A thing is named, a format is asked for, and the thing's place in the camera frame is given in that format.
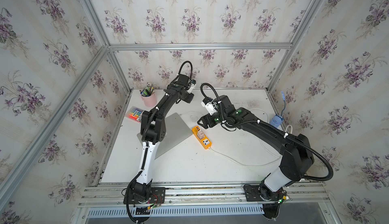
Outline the orange power strip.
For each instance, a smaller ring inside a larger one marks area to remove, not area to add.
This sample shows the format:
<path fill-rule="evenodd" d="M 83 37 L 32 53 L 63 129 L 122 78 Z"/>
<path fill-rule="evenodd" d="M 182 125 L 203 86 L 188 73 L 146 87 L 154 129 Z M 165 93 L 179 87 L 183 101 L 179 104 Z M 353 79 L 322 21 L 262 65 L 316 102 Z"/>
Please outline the orange power strip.
<path fill-rule="evenodd" d="M 209 149 L 212 146 L 212 142 L 208 139 L 208 137 L 202 131 L 200 126 L 193 127 L 191 131 L 205 150 Z"/>

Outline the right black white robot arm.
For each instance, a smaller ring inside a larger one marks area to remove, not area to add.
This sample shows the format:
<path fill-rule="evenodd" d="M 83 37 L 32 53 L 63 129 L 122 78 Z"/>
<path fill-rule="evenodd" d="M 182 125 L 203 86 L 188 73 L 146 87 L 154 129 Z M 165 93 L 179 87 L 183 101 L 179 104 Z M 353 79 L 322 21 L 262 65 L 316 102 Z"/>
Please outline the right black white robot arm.
<path fill-rule="evenodd" d="M 236 129 L 246 131 L 277 150 L 281 155 L 280 165 L 261 181 L 255 191 L 262 201 L 271 205 L 280 205 L 287 197 L 284 187 L 288 187 L 301 179 L 328 181 L 333 178 L 334 170 L 323 155 L 311 148 L 308 138 L 302 134 L 295 136 L 277 129 L 269 123 L 256 117 L 246 108 L 235 108 L 226 95 L 215 94 L 215 98 L 203 95 L 203 106 L 208 114 L 203 116 L 198 124 L 203 128 L 213 128 L 220 125 L 227 131 Z M 327 168 L 326 176 L 307 175 L 307 171 L 318 158 Z"/>

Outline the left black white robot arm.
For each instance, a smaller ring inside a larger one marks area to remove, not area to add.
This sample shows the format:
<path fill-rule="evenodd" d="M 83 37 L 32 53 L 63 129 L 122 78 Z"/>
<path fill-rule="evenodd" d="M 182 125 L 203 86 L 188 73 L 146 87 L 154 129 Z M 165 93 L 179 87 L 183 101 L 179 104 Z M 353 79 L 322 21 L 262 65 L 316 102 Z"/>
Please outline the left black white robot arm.
<path fill-rule="evenodd" d="M 165 117 L 170 109 L 181 101 L 191 103 L 192 90 L 196 81 L 192 78 L 193 66 L 185 61 L 175 79 L 164 89 L 164 96 L 150 111 L 142 114 L 140 135 L 142 141 L 142 157 L 138 174 L 128 184 L 124 203 L 126 205 L 147 203 L 152 195 L 153 163 L 159 143 L 166 136 Z"/>

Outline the white charger adapter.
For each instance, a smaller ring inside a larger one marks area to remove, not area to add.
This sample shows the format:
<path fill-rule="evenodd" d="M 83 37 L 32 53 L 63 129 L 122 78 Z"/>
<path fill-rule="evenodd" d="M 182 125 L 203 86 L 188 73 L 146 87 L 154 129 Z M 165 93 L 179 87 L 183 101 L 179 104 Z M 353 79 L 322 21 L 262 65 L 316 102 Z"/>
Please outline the white charger adapter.
<path fill-rule="evenodd" d="M 199 131 L 197 132 L 197 137 L 198 137 L 200 140 L 202 140 L 202 139 L 205 137 L 205 134 L 204 134 L 201 130 L 199 130 Z"/>

